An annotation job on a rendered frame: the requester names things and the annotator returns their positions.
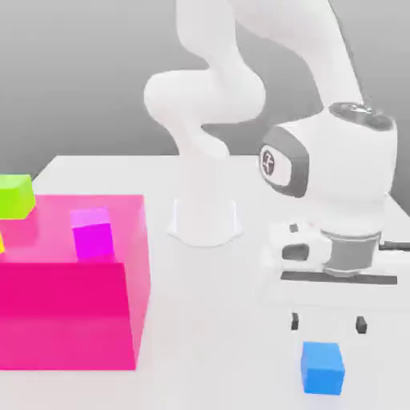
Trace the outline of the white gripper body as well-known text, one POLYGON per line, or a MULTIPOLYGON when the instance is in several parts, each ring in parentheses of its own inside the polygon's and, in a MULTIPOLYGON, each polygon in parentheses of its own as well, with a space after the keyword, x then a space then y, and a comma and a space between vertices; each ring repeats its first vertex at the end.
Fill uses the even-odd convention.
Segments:
POLYGON ((270 268, 262 270, 262 299, 268 303, 315 308, 344 308, 365 311, 403 311, 405 309, 405 269, 380 269, 396 275, 396 285, 358 283, 320 283, 287 281, 270 268))

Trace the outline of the small blue cube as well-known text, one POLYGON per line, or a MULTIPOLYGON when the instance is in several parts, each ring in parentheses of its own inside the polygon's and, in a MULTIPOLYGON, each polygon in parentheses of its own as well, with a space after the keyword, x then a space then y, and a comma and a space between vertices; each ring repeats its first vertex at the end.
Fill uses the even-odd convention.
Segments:
POLYGON ((345 377, 340 346, 330 342, 304 341, 300 372, 305 393, 339 396, 345 377))

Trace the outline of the small magenta cube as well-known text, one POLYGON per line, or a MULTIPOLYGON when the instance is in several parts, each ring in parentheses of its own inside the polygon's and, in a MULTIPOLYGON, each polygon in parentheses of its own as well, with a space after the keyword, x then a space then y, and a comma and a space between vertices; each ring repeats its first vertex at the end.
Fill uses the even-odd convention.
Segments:
POLYGON ((114 253, 111 218, 106 207, 73 210, 70 225, 78 259, 101 258, 114 253))

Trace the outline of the small green cube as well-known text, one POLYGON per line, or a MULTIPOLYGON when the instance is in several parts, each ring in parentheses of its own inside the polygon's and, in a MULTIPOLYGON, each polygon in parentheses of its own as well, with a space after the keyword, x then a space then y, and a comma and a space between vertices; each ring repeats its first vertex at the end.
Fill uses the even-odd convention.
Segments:
POLYGON ((25 219, 34 207, 30 175, 0 175, 0 220, 25 219))

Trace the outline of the large pink box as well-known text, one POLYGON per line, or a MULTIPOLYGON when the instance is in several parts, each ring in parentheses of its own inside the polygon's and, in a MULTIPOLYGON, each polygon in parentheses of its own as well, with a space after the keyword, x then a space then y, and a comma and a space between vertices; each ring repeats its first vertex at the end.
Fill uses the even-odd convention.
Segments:
POLYGON ((135 370, 151 292, 141 195, 39 195, 0 236, 0 370, 135 370), (70 214, 100 207, 114 251, 82 261, 70 214))

